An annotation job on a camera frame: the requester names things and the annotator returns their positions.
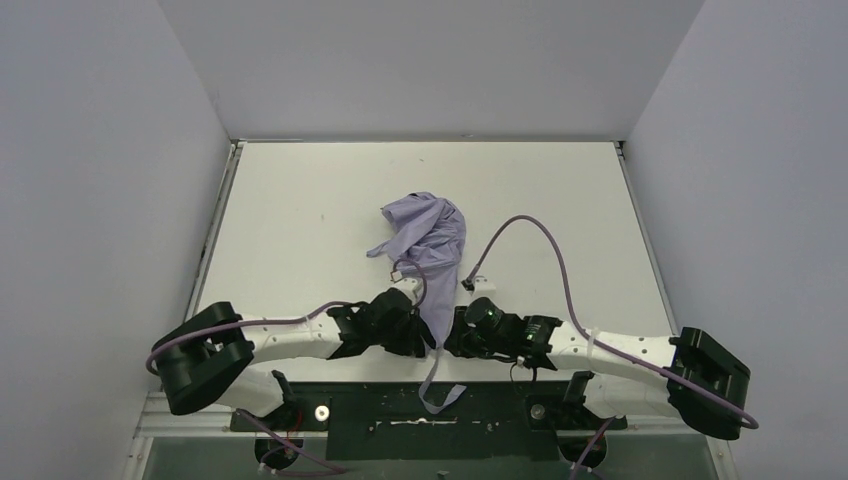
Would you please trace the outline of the black and lavender folding umbrella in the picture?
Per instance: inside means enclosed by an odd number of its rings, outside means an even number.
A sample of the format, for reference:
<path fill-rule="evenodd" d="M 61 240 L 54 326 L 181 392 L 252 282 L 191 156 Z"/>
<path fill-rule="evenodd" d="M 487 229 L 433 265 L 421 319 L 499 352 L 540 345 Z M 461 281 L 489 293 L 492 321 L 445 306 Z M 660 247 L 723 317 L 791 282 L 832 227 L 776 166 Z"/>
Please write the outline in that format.
<path fill-rule="evenodd" d="M 451 201 L 430 192 L 416 192 L 392 201 L 381 214 L 394 235 L 367 251 L 369 258 L 387 256 L 405 274 L 422 279 L 423 301 L 420 316 L 435 341 L 435 361 L 419 387 L 419 398 L 430 414 L 438 414 L 453 404 L 466 387 L 455 384 L 440 404 L 425 399 L 453 327 L 458 269 L 465 241 L 466 222 Z"/>

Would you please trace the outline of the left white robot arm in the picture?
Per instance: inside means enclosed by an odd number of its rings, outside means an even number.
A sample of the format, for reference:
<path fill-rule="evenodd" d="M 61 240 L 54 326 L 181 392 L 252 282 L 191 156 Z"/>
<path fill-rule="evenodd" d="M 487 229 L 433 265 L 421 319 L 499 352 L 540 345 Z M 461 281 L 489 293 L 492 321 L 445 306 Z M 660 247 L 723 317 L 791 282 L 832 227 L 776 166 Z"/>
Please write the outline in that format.
<path fill-rule="evenodd" d="M 371 301 L 331 301 L 298 318 L 248 317 L 216 302 L 158 340 L 146 368 L 174 415 L 217 404 L 264 418 L 294 395 L 282 373 L 262 364 L 351 358 L 373 346 L 410 358 L 435 348 L 414 291 L 391 287 Z"/>

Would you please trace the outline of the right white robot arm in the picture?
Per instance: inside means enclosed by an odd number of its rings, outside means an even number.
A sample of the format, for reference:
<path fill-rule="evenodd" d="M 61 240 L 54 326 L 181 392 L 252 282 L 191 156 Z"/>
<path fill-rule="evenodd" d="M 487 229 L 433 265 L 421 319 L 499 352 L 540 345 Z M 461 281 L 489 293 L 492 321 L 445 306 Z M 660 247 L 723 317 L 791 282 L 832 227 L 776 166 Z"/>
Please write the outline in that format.
<path fill-rule="evenodd" d="M 751 424 L 743 416 L 749 368 L 697 328 L 666 337 L 581 334 L 570 322 L 508 313 L 481 297 L 456 308 L 444 347 L 456 357 L 586 372 L 577 399 L 598 418 L 678 418 L 721 440 L 738 439 Z"/>

